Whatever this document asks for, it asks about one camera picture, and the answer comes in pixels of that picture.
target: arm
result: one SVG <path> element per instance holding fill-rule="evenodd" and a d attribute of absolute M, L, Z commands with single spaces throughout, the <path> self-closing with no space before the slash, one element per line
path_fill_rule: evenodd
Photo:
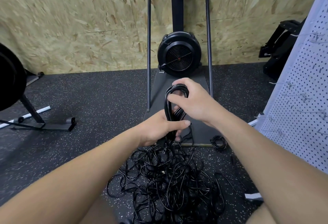
<path fill-rule="evenodd" d="M 277 223 L 326 223 L 328 175 L 266 138 L 224 109 L 194 81 L 183 78 L 189 98 L 168 100 L 192 118 L 217 128 L 245 167 Z"/>
<path fill-rule="evenodd" d="M 189 125 L 186 120 L 167 121 L 164 110 L 158 112 L 18 193 L 0 208 L 0 223 L 78 223 L 137 147 Z"/>

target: white pegboard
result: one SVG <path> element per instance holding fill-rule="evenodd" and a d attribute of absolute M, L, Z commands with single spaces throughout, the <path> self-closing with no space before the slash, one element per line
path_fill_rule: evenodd
<path fill-rule="evenodd" d="M 315 0 L 255 126 L 328 173 L 328 0 Z"/>

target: oriented strand board wall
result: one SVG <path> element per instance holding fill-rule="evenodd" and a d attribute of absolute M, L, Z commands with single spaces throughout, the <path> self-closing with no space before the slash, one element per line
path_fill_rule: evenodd
<path fill-rule="evenodd" d="M 265 61 L 259 48 L 278 23 L 302 20 L 314 0 L 211 0 L 214 64 Z M 207 61 L 205 0 L 185 0 L 185 29 Z M 147 0 L 0 0 L 0 42 L 33 72 L 146 68 Z M 170 0 L 152 0 L 152 67 L 172 31 Z"/>

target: fan grille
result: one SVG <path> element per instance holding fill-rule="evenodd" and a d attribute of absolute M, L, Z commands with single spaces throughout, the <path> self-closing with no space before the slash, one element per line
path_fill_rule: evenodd
<path fill-rule="evenodd" d="M 192 61 L 192 52 L 185 45 L 174 45 L 166 53 L 166 64 L 174 71 L 186 70 Z"/>

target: black fan wheel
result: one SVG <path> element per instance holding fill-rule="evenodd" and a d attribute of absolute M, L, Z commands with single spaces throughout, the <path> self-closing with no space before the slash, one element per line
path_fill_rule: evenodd
<path fill-rule="evenodd" d="M 0 81 L 0 111 L 2 111 L 22 97 L 26 87 L 26 72 L 17 56 L 1 43 Z"/>
<path fill-rule="evenodd" d="M 158 48 L 160 69 L 175 77 L 188 77 L 201 60 L 201 48 L 191 33 L 176 31 L 165 35 Z"/>

